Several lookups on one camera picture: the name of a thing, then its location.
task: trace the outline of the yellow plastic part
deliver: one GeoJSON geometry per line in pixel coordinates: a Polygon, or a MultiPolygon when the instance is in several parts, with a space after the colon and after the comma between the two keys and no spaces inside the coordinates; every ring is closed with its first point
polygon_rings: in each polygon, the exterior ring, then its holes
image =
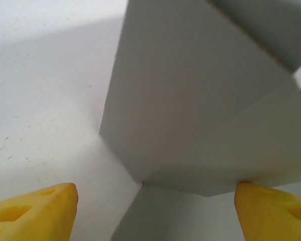
{"type": "Polygon", "coordinates": [[[246,241],[301,241],[301,196],[239,183],[235,208],[246,241]]]}
{"type": "Polygon", "coordinates": [[[68,241],[77,203],[73,183],[1,201],[0,241],[68,241]]]}

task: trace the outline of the white wall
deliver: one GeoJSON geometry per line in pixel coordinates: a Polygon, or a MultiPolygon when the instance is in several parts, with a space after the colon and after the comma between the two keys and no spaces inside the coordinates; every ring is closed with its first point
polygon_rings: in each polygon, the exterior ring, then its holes
{"type": "MultiPolygon", "coordinates": [[[[277,187],[301,195],[301,183],[277,187]]],[[[244,241],[234,192],[201,197],[145,185],[113,241],[244,241]]]]}
{"type": "Polygon", "coordinates": [[[74,182],[72,240],[109,240],[139,189],[98,135],[125,6],[0,1],[0,200],[74,182]]]}

